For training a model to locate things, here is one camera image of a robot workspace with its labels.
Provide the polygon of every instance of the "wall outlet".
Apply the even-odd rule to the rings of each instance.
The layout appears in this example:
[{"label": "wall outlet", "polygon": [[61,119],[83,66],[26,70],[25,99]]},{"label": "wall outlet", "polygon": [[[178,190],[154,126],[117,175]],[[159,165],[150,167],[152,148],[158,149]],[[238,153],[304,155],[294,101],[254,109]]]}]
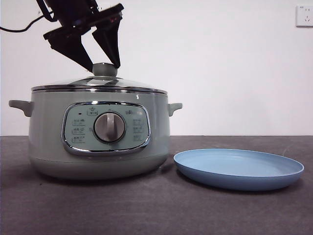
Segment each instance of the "wall outlet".
[{"label": "wall outlet", "polygon": [[297,26],[313,26],[313,6],[297,6]]}]

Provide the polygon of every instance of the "pot handle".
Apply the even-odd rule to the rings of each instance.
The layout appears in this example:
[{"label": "pot handle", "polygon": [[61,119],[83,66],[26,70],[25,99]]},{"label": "pot handle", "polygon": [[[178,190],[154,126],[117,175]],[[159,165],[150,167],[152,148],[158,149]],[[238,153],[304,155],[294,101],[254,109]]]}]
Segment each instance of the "pot handle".
[{"label": "pot handle", "polygon": [[168,104],[168,116],[173,116],[173,112],[182,108],[182,103]]},{"label": "pot handle", "polygon": [[31,117],[34,108],[33,102],[14,99],[9,101],[9,106],[23,110],[26,117]]}]

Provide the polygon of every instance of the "control panel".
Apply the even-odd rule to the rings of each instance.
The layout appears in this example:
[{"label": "control panel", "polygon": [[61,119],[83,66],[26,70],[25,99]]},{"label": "control panel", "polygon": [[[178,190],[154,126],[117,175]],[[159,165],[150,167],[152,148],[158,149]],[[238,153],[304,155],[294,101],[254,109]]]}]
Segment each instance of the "control panel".
[{"label": "control panel", "polygon": [[124,151],[145,146],[150,137],[147,110],[133,103],[76,103],[65,113],[62,139],[80,152]]}]

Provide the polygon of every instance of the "lid rim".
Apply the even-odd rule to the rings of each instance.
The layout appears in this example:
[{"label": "lid rim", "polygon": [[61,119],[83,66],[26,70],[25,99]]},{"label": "lid rim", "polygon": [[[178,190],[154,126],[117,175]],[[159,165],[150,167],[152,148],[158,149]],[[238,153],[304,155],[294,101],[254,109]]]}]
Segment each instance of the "lid rim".
[{"label": "lid rim", "polygon": [[141,91],[141,92],[153,92],[167,94],[167,91],[153,89],[153,88],[144,88],[144,87],[131,87],[131,86],[114,86],[114,85],[45,85],[45,86],[36,86],[32,87],[31,91],[42,91],[42,90],[64,90],[64,89],[97,89],[97,90],[126,90],[126,91]]}]

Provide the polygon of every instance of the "control knob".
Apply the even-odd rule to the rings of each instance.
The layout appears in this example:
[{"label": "control knob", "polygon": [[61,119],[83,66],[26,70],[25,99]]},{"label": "control knob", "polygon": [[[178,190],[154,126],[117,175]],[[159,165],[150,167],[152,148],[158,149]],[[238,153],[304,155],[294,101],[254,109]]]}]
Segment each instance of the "control knob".
[{"label": "control knob", "polygon": [[125,123],[116,113],[100,115],[94,123],[94,132],[97,137],[105,142],[113,142],[122,137]]}]

